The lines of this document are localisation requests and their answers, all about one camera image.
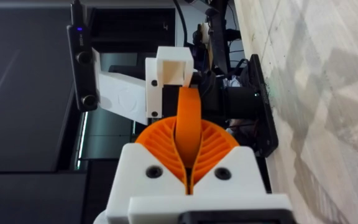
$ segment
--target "wooden table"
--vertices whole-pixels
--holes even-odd
[[[259,54],[280,145],[273,192],[299,223],[358,223],[358,1],[236,0]]]

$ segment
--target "white plastic housing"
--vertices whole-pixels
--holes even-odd
[[[163,167],[163,175],[150,179],[149,166]],[[227,168],[232,177],[220,180],[215,169]],[[126,144],[106,211],[94,224],[177,223],[181,213],[211,210],[292,210],[283,194],[266,194],[254,152],[235,147],[185,195],[184,185],[140,144]]]

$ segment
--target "wire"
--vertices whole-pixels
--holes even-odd
[[[236,53],[236,52],[243,52],[244,50],[235,50],[235,51],[232,51],[230,53]]]
[[[255,123],[232,125],[232,126],[229,126],[229,127],[227,127],[227,128],[239,128],[239,127],[246,127],[246,126],[255,126]]]
[[[231,10],[231,14],[233,15],[233,22],[234,22],[234,27],[237,30],[237,24],[236,24],[236,16],[234,15],[234,11],[233,8],[230,6],[230,4],[227,4],[227,6],[229,6],[230,10]]]
[[[237,61],[237,60],[230,60],[231,62],[241,62],[241,61]]]
[[[183,27],[183,34],[185,35],[183,37],[183,46],[185,47],[187,45],[187,27],[186,27],[185,17],[183,16],[183,12],[181,11],[178,0],[173,0],[173,3],[175,4],[175,7],[178,10],[179,17],[181,20],[181,25]]]

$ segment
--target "orange soft gripper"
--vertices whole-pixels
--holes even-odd
[[[201,129],[201,144],[191,171],[190,190],[234,147],[239,146],[231,134],[212,122],[202,120]]]
[[[192,194],[201,180],[234,147],[237,141],[218,125],[201,119],[197,89],[181,87],[177,116],[165,118],[146,128],[137,138]],[[185,167],[191,168],[187,181]]]
[[[157,158],[173,175],[184,184],[187,183],[186,171],[180,159],[173,133],[176,117],[165,118],[150,125],[136,139],[155,158]]]

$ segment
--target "screw hole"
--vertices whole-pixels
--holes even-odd
[[[96,106],[97,103],[98,103],[98,101],[97,101],[96,97],[93,95],[84,96],[82,98],[82,104],[86,108],[93,108]]]
[[[215,170],[215,176],[219,180],[229,180],[231,178],[231,173],[227,168],[220,167]]]
[[[151,179],[156,179],[161,177],[162,169],[159,166],[150,166],[146,170],[146,176]]]

